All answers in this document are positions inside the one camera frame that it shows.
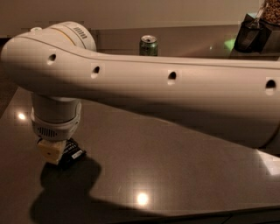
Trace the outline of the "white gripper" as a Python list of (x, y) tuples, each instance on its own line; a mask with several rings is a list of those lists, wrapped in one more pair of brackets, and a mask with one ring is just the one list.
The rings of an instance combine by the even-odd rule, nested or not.
[(81, 119), (81, 102), (39, 100), (32, 104), (31, 121), (35, 134), (42, 137), (38, 149), (47, 163), (57, 165)]

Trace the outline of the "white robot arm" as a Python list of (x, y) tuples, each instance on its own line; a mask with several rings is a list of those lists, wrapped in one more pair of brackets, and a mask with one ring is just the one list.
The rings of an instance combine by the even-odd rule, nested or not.
[(72, 136), (81, 101), (90, 100), (269, 154), (280, 149), (276, 61), (104, 54), (75, 22), (10, 39), (1, 61), (31, 92), (33, 130), (50, 142)]

